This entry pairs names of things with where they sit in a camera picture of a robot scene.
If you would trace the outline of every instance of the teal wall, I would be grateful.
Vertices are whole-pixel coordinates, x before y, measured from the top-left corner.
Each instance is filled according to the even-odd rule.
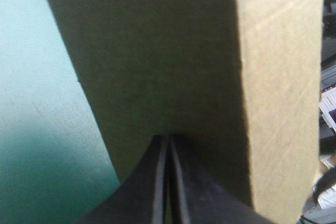
[[[0,2],[0,223],[72,223],[118,187],[46,0]]]

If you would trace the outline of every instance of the black plastic object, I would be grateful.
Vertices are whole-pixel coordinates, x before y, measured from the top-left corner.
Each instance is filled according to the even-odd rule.
[[[124,184],[77,223],[163,224],[168,141],[155,136]]]
[[[272,224],[221,187],[182,135],[155,136],[129,179],[78,223],[165,223],[167,177],[174,224]]]

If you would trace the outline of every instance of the cardboard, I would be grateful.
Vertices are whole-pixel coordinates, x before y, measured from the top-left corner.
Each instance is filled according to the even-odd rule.
[[[294,223],[317,170],[322,0],[48,0],[123,182],[183,133],[232,194]]]

